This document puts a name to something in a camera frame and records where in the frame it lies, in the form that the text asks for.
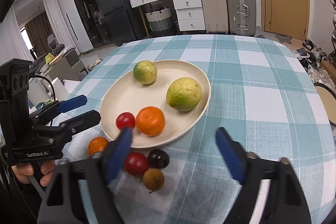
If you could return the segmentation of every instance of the tablecloth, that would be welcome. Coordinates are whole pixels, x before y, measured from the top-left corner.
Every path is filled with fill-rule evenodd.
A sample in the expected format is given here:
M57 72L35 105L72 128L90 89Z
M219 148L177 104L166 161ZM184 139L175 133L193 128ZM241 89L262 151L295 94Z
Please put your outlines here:
M166 182L161 190L149 194L138 178L123 172L109 186L125 223L223 223L241 186L231 179L216 147L214 135L220 126L261 158L289 158L312 223L320 223L335 198L333 136L308 75L291 51L277 42L231 35L181 35L128 43L112 51L71 94L86 95L88 103L60 116L55 125L99 110L108 88L137 62L164 59L199 66L211 82L210 104L186 135L162 148L171 162L163 170ZM103 135L100 126L75 135L64 147L64 156L85 159L90 140ZM85 183L82 197L90 223L96 223ZM262 203L252 223L260 217Z

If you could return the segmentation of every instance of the plate rim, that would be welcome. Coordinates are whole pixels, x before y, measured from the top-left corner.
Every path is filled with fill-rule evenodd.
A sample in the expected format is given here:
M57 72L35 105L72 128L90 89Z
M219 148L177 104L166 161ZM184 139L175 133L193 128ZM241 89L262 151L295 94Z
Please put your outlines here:
M134 146L133 144L131 144L131 148L135 148L135 149L146 149L146 148L153 148L153 147L159 147L159 146L162 146L162 145L166 145L166 144L169 144L179 138L181 138L182 136L184 136L186 133L188 133L188 131L193 127L195 126L195 124L203 117L203 115L205 114L206 110L208 109L209 107L209 103L210 103L210 98L211 98L211 83L210 83L210 80L209 80L209 77L206 75L206 73L199 67L199 66L196 66L194 65L193 63L190 63L190 62L187 62L187 61L182 61L182 60L176 60L176 59L165 59L165 60L157 60L157 61L151 61L152 63L157 63L157 62L162 62L162 61L177 61L177 62L183 62L183 63L187 63L187 64L190 64L196 68L198 68L206 77L207 81L208 81L208 85L209 85L209 97L208 97L208 100L205 104L205 107L202 111L202 113L198 116L198 118L185 130L184 133L182 133L181 135L179 136L176 136L172 139L169 139L167 141L163 141L163 142L160 142L159 144L156 144L156 145L136 145ZM117 83L122 77L124 77L126 74L132 72L133 70L130 70L128 71L127 73L125 73L124 75L120 76L110 87L109 89L105 92L104 96L102 97L101 99L101 104L100 104L100 107L99 107L99 113L101 112L101 106L103 104L103 101L105 99L105 96L107 95L107 93L110 91L110 89L115 85L115 83ZM101 122L100 122L100 127L101 129L103 130L105 136L107 136L109 139L111 139L111 137L105 132Z

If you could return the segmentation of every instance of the white curtain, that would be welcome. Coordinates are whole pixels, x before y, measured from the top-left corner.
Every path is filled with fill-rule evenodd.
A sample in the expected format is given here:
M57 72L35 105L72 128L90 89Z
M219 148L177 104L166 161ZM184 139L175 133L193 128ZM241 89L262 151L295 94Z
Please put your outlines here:
M12 5L0 23L0 65L13 58L34 61L22 38Z
M66 47L74 46L77 54L79 54L79 50L65 23L58 0L43 0L43 5L58 43L64 44Z

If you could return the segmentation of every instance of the screw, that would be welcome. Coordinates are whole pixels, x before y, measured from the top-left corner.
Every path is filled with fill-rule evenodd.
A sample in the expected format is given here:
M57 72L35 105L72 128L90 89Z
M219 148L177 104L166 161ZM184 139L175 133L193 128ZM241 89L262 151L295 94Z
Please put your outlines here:
M67 158L62 158L58 164L67 164L69 160Z
M250 159L256 159L257 158L257 155L253 152L247 152L246 156Z
M289 160L287 158L281 158L280 162L283 164L289 164Z
M91 158L92 159L98 159L98 158L101 157L101 155L102 155L102 152L95 152L91 155Z

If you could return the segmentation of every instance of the gray suitcase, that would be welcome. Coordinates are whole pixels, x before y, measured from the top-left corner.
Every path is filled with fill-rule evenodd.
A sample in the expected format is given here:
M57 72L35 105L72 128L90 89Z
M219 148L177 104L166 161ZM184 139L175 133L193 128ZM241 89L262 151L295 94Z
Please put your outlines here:
M205 29L212 33L229 31L226 0L202 0Z
M255 36L256 6L256 0L227 0L231 34Z

